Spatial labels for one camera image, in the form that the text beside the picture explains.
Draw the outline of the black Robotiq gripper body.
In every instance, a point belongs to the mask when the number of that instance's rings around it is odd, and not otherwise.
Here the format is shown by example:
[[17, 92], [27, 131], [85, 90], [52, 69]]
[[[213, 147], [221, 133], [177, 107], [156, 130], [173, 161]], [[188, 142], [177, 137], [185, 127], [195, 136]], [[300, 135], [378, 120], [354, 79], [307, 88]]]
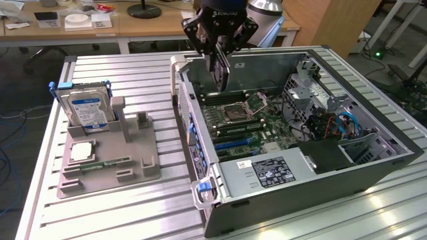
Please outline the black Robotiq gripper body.
[[229, 21], [241, 23], [248, 18], [245, 0], [201, 0], [196, 16], [203, 19], [205, 28], [217, 27], [217, 38], [227, 35]]

